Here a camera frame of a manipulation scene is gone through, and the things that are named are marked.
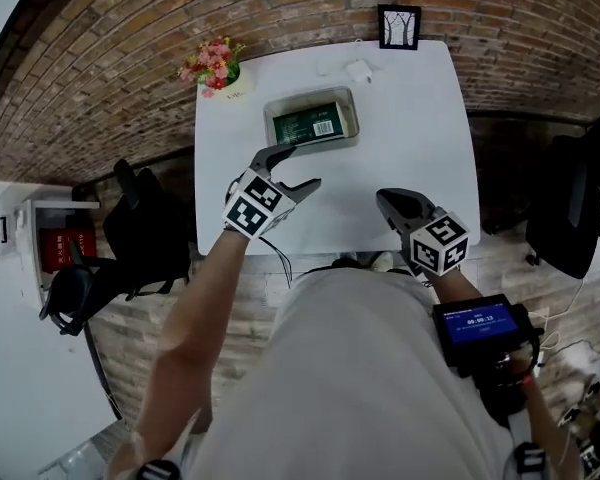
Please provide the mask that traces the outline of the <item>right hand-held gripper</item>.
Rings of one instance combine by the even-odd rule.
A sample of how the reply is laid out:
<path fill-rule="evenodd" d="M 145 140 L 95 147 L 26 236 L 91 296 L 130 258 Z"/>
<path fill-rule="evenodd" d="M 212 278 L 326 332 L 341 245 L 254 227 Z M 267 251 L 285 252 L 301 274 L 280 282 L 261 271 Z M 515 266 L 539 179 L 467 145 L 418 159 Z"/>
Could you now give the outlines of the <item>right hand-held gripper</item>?
<path fill-rule="evenodd" d="M 401 255 L 413 276 L 443 276 L 466 258 L 470 233 L 453 212 L 446 212 L 422 193 L 402 188 L 380 189 L 376 204 L 387 222 L 409 225 L 412 214 L 431 214 L 413 230 L 399 232 Z"/>

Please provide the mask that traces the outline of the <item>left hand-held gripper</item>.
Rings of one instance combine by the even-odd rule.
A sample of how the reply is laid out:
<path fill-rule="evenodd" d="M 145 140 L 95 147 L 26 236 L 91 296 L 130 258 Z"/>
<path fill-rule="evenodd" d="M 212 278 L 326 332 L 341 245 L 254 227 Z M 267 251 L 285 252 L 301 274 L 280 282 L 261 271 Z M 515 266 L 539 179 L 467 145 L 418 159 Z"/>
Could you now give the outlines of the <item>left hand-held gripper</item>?
<path fill-rule="evenodd" d="M 275 182 L 271 172 L 297 149 L 281 144 L 259 150 L 250 167 L 232 181 L 225 195 L 222 220 L 226 230 L 236 231 L 249 240 L 275 228 L 291 211 L 322 184 L 313 178 L 296 186 Z"/>

